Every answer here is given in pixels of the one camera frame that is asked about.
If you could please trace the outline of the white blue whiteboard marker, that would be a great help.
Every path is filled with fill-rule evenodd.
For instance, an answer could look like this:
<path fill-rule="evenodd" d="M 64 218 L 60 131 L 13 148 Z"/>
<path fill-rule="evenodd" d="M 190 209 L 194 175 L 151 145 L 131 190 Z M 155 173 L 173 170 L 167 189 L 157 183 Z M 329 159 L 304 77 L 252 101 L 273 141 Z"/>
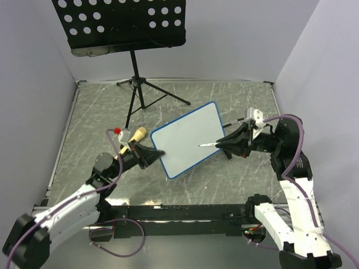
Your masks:
<path fill-rule="evenodd" d="M 214 147 L 217 144 L 217 142 L 213 142 L 213 143 L 204 143 L 204 144 L 200 144 L 198 145 L 198 147 Z"/>

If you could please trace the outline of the blue framed whiteboard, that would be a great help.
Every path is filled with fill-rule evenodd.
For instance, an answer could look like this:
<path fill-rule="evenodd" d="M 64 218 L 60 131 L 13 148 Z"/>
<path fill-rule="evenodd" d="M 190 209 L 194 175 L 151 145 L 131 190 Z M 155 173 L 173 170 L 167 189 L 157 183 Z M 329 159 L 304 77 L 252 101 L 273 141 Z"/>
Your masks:
<path fill-rule="evenodd" d="M 225 136 L 219 109 L 208 102 L 189 113 L 153 130 L 151 141 L 157 150 L 165 152 L 160 158 L 167 178 L 180 174 L 219 151 L 214 146 L 202 147 Z"/>

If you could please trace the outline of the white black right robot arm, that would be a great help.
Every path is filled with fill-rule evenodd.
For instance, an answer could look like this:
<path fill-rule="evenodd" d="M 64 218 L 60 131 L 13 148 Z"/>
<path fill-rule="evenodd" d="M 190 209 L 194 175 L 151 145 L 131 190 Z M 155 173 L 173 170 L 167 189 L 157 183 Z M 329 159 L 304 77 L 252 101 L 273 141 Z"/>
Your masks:
<path fill-rule="evenodd" d="M 215 147 L 240 157 L 248 157 L 251 151 L 270 154 L 292 225 L 279 216 L 268 196 L 260 194 L 247 199 L 245 217 L 264 225 L 278 247 L 281 268 L 340 268 L 342 259 L 332 251 L 316 208 L 312 170 L 302 151 L 302 120 L 291 114 L 274 119 L 277 126 L 269 133 L 262 133 L 260 128 L 267 127 L 270 119 L 250 119 L 215 142 Z"/>

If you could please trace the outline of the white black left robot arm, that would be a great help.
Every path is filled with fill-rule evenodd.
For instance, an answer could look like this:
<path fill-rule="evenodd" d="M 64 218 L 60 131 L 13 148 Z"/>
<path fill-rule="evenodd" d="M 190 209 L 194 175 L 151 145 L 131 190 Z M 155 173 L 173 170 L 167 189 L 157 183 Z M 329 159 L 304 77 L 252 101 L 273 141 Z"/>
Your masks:
<path fill-rule="evenodd" d="M 135 141 L 129 147 L 116 157 L 107 152 L 98 155 L 89 179 L 60 203 L 34 216 L 19 216 L 2 248 L 5 267 L 41 268 L 51 251 L 79 230 L 108 223 L 111 206 L 106 198 L 122 173 L 134 166 L 146 169 L 165 154 Z"/>

